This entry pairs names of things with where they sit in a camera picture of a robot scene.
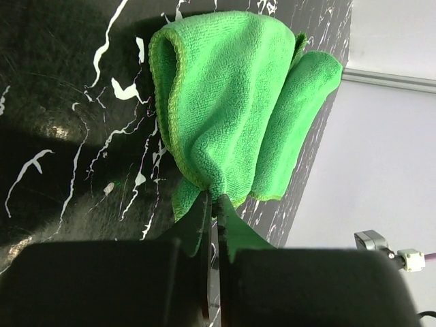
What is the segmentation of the green towel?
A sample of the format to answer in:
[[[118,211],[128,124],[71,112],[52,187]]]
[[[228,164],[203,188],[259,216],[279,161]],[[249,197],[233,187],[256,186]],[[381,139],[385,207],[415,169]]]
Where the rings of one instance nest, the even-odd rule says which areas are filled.
[[[151,37],[157,124],[182,175],[172,195],[176,220],[202,191],[233,207],[284,196],[343,71],[306,44],[280,20],[244,11],[186,17]]]

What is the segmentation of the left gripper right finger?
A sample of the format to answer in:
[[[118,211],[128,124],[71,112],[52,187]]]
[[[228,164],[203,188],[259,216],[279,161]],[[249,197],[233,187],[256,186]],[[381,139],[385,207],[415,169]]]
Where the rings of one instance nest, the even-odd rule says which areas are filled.
[[[217,200],[223,326],[419,326],[383,251],[277,249]]]

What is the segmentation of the right aluminium frame post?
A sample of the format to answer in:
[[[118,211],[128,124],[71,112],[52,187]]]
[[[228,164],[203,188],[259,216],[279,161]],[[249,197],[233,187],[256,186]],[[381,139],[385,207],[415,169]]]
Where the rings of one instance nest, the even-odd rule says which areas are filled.
[[[435,94],[435,80],[425,78],[345,68],[342,79],[349,82]]]

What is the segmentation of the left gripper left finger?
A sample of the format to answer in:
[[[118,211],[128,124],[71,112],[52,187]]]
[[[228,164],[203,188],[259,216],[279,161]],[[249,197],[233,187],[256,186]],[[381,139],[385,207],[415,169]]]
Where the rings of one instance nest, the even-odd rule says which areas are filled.
[[[1,278],[2,326],[205,326],[212,198],[154,240],[40,243]]]

